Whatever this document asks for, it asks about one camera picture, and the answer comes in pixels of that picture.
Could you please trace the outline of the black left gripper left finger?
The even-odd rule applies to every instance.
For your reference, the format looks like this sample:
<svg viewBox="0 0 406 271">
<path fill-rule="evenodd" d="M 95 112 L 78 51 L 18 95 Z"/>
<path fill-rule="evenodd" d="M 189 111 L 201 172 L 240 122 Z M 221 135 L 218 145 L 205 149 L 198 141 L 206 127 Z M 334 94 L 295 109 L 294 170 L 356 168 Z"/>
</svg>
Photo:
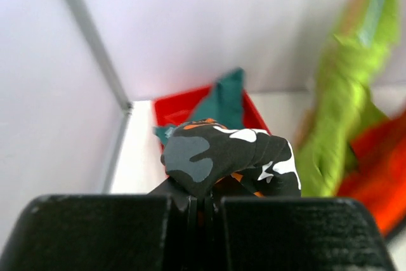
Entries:
<svg viewBox="0 0 406 271">
<path fill-rule="evenodd" d="M 2 270 L 184 270 L 197 200 L 165 181 L 146 195 L 42 195 L 22 210 Z"/>
</svg>

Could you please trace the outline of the orange grey camouflage shorts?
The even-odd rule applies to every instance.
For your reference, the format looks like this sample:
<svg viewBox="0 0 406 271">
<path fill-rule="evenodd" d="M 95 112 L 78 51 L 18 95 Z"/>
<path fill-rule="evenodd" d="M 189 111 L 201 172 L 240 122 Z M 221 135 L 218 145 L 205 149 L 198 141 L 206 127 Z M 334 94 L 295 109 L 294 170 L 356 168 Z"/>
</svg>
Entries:
<svg viewBox="0 0 406 271">
<path fill-rule="evenodd" d="M 228 129 L 213 119 L 186 122 L 174 129 L 160 161 L 197 198 L 226 178 L 257 197 L 301 196 L 291 144 L 264 129 Z"/>
</svg>

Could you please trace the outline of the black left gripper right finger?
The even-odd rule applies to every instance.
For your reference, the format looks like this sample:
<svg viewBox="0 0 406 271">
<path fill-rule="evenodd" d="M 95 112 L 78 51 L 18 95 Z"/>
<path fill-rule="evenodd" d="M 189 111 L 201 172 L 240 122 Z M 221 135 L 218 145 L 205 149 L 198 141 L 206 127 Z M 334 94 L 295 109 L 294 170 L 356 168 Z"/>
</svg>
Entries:
<svg viewBox="0 0 406 271">
<path fill-rule="evenodd" d="M 377 225 L 349 198 L 204 199 L 209 270 L 394 270 Z"/>
</svg>

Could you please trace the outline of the teal green shorts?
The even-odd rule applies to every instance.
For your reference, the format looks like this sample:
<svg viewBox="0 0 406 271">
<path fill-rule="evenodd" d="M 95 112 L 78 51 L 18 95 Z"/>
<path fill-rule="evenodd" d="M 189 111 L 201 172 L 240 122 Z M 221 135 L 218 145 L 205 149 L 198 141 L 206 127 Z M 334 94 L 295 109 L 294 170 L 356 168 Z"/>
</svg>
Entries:
<svg viewBox="0 0 406 271">
<path fill-rule="evenodd" d="M 154 101 L 157 126 L 154 134 L 165 145 L 177 126 L 213 119 L 231 129 L 244 127 L 244 70 L 233 69 L 214 84 Z"/>
</svg>

